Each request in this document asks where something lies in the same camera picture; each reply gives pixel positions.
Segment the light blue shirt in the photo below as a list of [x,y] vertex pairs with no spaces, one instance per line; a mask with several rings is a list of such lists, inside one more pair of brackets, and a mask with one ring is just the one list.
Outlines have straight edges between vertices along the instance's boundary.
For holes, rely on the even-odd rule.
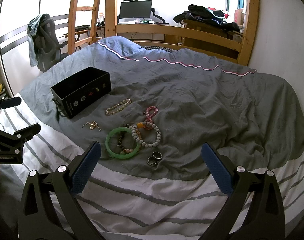
[[34,67],[38,64],[37,54],[35,51],[34,38],[37,36],[37,30],[40,25],[43,14],[39,14],[34,19],[30,20],[27,25],[27,40],[29,42],[29,58],[30,66]]

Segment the green jade bangle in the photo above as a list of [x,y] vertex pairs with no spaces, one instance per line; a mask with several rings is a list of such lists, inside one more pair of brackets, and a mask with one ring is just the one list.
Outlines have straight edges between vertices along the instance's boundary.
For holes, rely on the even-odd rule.
[[[136,145],[134,148],[126,148],[124,146],[123,140],[127,133],[131,134],[130,127],[122,126],[113,129],[107,135],[105,139],[105,148],[111,158],[125,160],[125,159],[130,159],[139,153],[141,146],[136,141],[135,141]],[[116,135],[118,136],[117,147],[119,148],[119,152],[113,152],[113,150],[110,147],[110,139]]]

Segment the grey duvet cover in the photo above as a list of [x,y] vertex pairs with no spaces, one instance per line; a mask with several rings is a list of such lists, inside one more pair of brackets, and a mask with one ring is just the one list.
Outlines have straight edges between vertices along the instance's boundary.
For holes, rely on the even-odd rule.
[[[86,67],[109,72],[111,92],[72,119],[61,116],[50,88]],[[207,175],[201,147],[210,143],[248,170],[282,167],[304,151],[304,117],[281,77],[188,49],[146,50],[120,36],[73,53],[21,90],[31,111],[76,145],[105,141],[123,124],[143,120],[156,106],[164,159],[147,165],[150,149],[128,160],[102,152],[100,165],[136,177],[197,180]]]

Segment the dark computer desk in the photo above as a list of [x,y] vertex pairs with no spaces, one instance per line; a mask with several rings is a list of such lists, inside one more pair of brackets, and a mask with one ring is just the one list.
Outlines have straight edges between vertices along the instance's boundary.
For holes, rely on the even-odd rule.
[[164,33],[158,33],[154,27],[169,27],[169,24],[134,20],[132,22],[120,22],[116,25],[116,35],[132,41],[156,41],[164,42]]

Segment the black jewelry box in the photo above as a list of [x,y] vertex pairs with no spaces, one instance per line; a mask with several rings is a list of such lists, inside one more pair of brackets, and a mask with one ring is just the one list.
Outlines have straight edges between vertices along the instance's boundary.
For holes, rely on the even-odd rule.
[[71,119],[111,92],[110,73],[87,67],[52,86],[51,92],[58,109]]

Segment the white wardrobe sliding door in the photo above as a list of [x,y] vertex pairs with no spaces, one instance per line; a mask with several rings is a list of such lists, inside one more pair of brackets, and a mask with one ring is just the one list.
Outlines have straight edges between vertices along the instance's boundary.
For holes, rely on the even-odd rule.
[[42,74],[30,64],[27,25],[40,14],[49,14],[55,23],[59,43],[66,41],[70,0],[3,0],[0,6],[0,55],[10,94]]

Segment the black computer monitor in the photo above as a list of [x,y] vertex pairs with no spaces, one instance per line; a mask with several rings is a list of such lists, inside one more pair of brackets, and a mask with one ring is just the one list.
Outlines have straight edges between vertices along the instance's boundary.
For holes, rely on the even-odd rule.
[[121,2],[119,18],[148,18],[151,8],[152,0],[126,0]]

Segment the wooden bunk bed frame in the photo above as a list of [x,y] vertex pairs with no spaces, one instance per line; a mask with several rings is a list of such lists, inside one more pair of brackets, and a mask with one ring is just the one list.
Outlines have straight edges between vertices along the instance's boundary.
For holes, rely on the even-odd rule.
[[[254,39],[256,35],[257,20],[259,11],[259,0],[247,0],[246,20],[245,20],[245,31],[243,32],[243,40],[241,43],[241,51],[239,57],[234,60],[220,54],[207,52],[200,49],[190,48],[194,51],[213,55],[219,59],[231,61],[241,65],[248,65],[252,49],[254,45]],[[116,35],[117,25],[117,1],[116,0],[105,0],[105,37],[111,37]],[[190,31],[181,27],[154,27],[158,33],[178,35],[179,33],[187,33],[188,36],[194,35],[197,32],[195,30]]]

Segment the pile of dark clothes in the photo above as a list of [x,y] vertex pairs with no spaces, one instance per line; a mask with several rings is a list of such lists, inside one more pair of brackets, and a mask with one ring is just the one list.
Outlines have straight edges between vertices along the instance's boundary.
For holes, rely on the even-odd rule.
[[235,22],[228,23],[225,20],[225,14],[222,10],[211,10],[203,6],[191,4],[188,6],[188,10],[181,14],[178,14],[173,18],[175,23],[182,22],[184,19],[205,23],[212,27],[240,32],[239,25]]

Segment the wooden dresser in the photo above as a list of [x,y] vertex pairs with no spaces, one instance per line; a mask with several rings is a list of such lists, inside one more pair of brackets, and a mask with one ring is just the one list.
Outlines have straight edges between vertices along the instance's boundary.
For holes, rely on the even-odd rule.
[[195,30],[197,33],[191,36],[188,36],[186,32],[178,35],[165,34],[165,43],[200,49],[234,60],[239,57],[243,40],[242,33],[187,19],[182,20],[179,26],[190,31]]

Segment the wooden ladder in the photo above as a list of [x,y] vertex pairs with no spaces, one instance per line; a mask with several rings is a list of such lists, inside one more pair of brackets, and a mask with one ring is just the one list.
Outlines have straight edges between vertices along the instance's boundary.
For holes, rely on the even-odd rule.
[[[97,37],[97,20],[99,12],[100,0],[93,0],[90,6],[79,6],[78,0],[70,0],[70,9],[68,14],[68,33],[67,33],[67,49],[71,55],[76,48],[85,44],[93,44],[99,40]],[[91,13],[90,34],[89,37],[80,38],[76,41],[76,19],[80,13]]]

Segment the black office chair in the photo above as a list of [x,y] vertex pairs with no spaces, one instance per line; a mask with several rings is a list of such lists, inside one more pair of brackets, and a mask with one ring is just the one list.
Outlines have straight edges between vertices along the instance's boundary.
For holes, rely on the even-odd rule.
[[62,44],[58,42],[54,20],[49,14],[43,14],[34,42],[38,59],[37,67],[42,73],[47,72],[68,56],[68,53],[61,52],[61,49],[67,45],[67,41]]

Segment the wooden folding side table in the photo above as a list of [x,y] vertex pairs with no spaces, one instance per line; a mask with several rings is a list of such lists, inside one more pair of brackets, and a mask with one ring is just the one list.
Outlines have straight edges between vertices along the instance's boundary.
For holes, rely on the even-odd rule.
[[81,50],[82,45],[90,44],[90,26],[81,25],[74,30],[74,51]]

